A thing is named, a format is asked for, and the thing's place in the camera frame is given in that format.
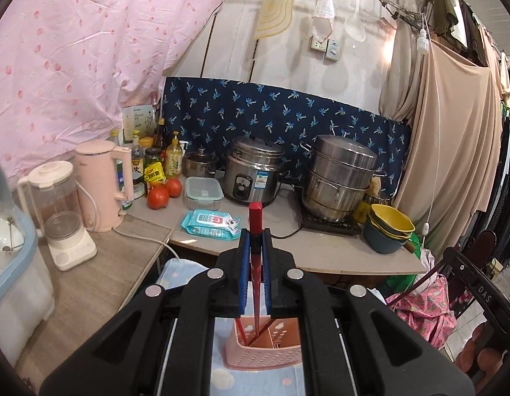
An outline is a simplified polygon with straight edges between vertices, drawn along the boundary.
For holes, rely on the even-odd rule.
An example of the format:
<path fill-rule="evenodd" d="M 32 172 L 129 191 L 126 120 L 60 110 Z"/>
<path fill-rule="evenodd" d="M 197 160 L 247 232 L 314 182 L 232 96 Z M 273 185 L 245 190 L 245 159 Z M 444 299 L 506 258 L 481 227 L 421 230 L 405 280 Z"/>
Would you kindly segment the pink perforated utensil holder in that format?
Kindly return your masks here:
<path fill-rule="evenodd" d="M 260 327 L 271 317 L 262 315 Z M 233 329 L 223 349 L 226 367 L 233 370 L 260 372 L 271 369 L 291 367 L 302 361 L 301 338 L 296 318 L 275 319 L 269 330 L 250 346 L 254 337 L 254 317 L 242 316 L 241 323 L 248 344 L 241 344 L 241 337 Z"/>

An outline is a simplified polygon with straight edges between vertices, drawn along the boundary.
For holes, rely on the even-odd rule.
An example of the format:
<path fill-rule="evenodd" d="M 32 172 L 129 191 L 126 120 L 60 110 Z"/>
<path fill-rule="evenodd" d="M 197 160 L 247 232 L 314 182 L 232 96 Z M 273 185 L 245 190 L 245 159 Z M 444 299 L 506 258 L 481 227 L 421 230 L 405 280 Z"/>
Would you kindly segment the red tomato back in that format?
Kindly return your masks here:
<path fill-rule="evenodd" d="M 166 188 L 170 198 L 179 198 L 182 195 L 182 183 L 179 179 L 168 179 Z"/>

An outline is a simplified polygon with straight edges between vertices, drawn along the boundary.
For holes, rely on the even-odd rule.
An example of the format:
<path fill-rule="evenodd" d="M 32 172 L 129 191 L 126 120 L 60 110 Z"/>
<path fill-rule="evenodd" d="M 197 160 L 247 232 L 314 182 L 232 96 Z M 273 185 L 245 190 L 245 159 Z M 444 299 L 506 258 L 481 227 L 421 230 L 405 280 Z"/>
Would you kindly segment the pink dotted curtain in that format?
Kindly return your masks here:
<path fill-rule="evenodd" d="M 0 20 L 0 166 L 10 185 L 148 104 L 225 0 L 13 0 Z"/>

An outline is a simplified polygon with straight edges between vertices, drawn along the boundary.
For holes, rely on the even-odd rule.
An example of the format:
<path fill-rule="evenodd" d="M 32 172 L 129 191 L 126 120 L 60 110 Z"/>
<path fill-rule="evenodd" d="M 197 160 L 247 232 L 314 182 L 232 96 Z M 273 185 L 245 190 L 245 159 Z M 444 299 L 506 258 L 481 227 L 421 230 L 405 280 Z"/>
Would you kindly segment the beige cutting board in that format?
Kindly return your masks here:
<path fill-rule="evenodd" d="M 284 32 L 291 24 L 294 0 L 262 0 L 254 39 L 266 39 Z"/>

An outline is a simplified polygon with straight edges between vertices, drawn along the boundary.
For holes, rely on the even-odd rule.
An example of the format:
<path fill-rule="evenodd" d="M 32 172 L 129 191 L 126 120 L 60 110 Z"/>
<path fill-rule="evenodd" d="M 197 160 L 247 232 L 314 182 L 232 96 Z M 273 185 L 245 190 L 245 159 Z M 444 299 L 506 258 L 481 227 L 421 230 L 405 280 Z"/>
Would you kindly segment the navy floral backsplash cloth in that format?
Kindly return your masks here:
<path fill-rule="evenodd" d="M 378 159 L 381 190 L 396 195 L 411 138 L 410 127 L 332 99 L 263 84 L 168 77 L 162 113 L 189 150 L 205 149 L 223 161 L 234 139 L 259 137 L 285 151 L 285 180 L 303 181 L 304 143 L 334 134 L 368 147 Z"/>

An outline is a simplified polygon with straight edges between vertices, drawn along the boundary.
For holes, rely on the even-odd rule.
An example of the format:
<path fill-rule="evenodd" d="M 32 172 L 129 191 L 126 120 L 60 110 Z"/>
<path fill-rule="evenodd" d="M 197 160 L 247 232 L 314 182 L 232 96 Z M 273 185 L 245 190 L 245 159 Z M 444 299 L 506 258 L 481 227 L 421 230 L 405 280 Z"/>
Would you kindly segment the white corded switch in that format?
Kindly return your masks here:
<path fill-rule="evenodd" d="M 422 19 L 422 29 L 424 30 L 426 39 L 418 39 L 418 42 L 419 42 L 418 48 L 419 48 L 419 51 L 421 52 L 421 54 L 427 54 L 430 58 L 430 61 L 433 62 L 434 54 L 433 54 L 433 49 L 432 49 L 432 45 L 431 45 L 430 27 L 429 27 L 428 21 L 424 15 L 421 15 L 421 19 Z M 433 74 L 433 82 L 434 82 L 436 98 L 437 98 L 436 128 L 434 131 L 434 133 L 435 133 L 435 149 L 436 149 L 436 169 L 435 169 L 435 176 L 434 176 L 434 181 L 433 181 L 433 189 L 432 189 L 432 197 L 431 197 L 430 207 L 429 207 L 429 210 L 427 213 L 427 217 L 425 219 L 425 223 L 422 226 L 422 244 L 425 244 L 426 237 L 430 233 L 430 218 L 431 218 L 434 201 L 436 198 L 437 178 L 438 178 L 439 165 L 440 165 L 440 145 L 441 145 L 440 101 L 439 101 L 439 94 L 437 91 L 437 78 L 436 78 L 435 68 L 432 64 L 430 65 L 430 69 Z"/>

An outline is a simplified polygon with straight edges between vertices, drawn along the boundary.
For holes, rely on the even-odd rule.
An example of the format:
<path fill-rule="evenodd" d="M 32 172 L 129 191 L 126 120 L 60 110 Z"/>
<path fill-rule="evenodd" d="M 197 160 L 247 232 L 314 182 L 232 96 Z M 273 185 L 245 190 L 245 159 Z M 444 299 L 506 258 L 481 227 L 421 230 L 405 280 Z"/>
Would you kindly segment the white wall socket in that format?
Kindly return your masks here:
<path fill-rule="evenodd" d="M 341 43 L 337 40 L 325 39 L 324 41 L 318 41 L 314 37 L 311 37 L 309 49 L 314 54 L 319 54 L 322 61 L 335 63 L 340 60 L 342 48 Z"/>

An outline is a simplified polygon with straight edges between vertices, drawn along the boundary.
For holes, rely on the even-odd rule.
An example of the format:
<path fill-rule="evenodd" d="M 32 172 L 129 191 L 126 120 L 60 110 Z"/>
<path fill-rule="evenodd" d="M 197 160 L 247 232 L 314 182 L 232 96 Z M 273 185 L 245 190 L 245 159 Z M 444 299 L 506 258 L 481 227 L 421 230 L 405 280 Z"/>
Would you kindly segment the maroon chopstick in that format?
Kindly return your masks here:
<path fill-rule="evenodd" d="M 440 267 L 443 266 L 443 260 L 440 260 L 435 266 L 433 266 L 425 275 L 421 277 L 419 281 L 416 281 L 412 286 L 405 291 L 403 291 L 401 294 L 397 295 L 395 298 L 391 299 L 387 302 L 387 307 L 390 308 L 394 304 L 396 304 L 399 300 L 405 298 L 409 294 L 411 294 L 413 291 L 417 290 L 421 287 L 422 284 L 425 283 L 429 278 L 431 278 L 432 275 L 434 275 Z"/>

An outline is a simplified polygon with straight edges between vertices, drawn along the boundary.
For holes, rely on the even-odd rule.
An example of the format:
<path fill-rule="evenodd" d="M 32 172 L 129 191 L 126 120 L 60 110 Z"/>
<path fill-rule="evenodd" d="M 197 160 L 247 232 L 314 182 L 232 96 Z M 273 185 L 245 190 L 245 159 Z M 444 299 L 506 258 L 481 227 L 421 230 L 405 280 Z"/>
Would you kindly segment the blue patterned tablecloth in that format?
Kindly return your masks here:
<path fill-rule="evenodd" d="M 206 266 L 172 258 L 164 265 L 157 283 L 165 289 L 187 284 Z M 234 327 L 234 320 L 217 318 L 213 339 L 210 395 L 304 395 L 303 364 L 267 371 L 238 371 L 226 367 L 223 359 L 226 341 Z"/>

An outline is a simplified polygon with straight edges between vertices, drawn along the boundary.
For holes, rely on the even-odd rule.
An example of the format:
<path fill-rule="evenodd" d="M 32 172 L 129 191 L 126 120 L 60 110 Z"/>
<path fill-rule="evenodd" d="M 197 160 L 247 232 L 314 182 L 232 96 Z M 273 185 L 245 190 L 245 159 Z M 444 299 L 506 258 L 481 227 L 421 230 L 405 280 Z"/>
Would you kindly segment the red black-tipped chopstick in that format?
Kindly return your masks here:
<path fill-rule="evenodd" d="M 253 291 L 254 330 L 250 344 L 256 341 L 260 335 L 260 284 L 261 284 L 261 252 L 263 235 L 263 205 L 261 202 L 249 204 L 250 224 L 250 272 Z"/>

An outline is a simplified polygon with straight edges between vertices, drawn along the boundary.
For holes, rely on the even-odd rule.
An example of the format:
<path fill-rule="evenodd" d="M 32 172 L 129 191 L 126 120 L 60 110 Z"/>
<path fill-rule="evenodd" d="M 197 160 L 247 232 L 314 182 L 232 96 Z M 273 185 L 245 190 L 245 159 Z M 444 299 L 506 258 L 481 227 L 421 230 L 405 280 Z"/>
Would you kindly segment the white blender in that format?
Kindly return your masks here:
<path fill-rule="evenodd" d="M 73 164 L 52 161 L 34 168 L 17 182 L 21 208 L 33 211 L 55 266 L 68 271 L 92 259 L 97 246 L 87 231 L 80 210 Z"/>

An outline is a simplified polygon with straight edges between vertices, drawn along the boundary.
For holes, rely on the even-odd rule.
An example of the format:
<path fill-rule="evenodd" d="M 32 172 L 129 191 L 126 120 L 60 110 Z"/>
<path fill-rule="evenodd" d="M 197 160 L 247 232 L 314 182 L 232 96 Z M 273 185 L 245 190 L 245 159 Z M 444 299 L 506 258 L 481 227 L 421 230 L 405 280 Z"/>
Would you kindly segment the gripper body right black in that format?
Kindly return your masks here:
<path fill-rule="evenodd" d="M 460 354 L 479 324 L 486 324 L 481 345 L 510 350 L 510 301 L 484 272 L 455 248 L 447 248 L 443 259 L 450 271 L 449 299 L 456 300 L 456 326 L 446 339 L 451 358 Z"/>

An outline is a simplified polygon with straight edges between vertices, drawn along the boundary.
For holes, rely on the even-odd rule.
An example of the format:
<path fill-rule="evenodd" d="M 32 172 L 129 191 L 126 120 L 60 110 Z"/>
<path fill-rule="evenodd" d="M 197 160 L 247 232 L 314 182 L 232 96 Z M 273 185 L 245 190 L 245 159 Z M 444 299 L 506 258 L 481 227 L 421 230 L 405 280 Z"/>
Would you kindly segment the small steel pot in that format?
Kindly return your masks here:
<path fill-rule="evenodd" d="M 186 177 L 214 178 L 217 159 L 204 148 L 184 154 L 182 158 L 182 174 Z"/>

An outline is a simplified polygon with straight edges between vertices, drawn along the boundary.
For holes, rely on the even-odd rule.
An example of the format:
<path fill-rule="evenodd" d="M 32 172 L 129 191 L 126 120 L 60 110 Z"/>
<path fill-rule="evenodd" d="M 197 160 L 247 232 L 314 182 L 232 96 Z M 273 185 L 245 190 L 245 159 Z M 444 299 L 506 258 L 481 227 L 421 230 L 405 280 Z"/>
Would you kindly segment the beige hanging curtain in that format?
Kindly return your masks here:
<path fill-rule="evenodd" d="M 485 66 L 435 40 L 421 54 L 412 28 L 397 24 L 379 112 L 412 127 L 395 206 L 417 228 L 430 225 L 424 244 L 435 256 L 454 246 L 490 202 L 501 147 L 501 85 L 489 42 L 483 52 Z"/>

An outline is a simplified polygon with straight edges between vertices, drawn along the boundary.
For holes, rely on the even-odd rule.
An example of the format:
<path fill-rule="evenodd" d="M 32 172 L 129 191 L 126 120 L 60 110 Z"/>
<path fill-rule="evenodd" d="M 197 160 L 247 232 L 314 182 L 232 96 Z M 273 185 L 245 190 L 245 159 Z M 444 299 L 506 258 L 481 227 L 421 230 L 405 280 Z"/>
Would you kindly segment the dark red chopstick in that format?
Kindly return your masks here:
<path fill-rule="evenodd" d="M 266 333 L 267 330 L 269 330 L 269 328 L 271 327 L 272 324 L 274 324 L 275 322 L 275 319 L 273 318 L 270 318 L 266 324 L 264 324 L 262 327 L 260 327 L 260 329 L 258 330 L 258 332 L 256 333 L 256 335 L 252 338 L 252 340 L 250 341 L 250 346 L 254 345 L 255 342 L 260 339 L 260 337 Z"/>

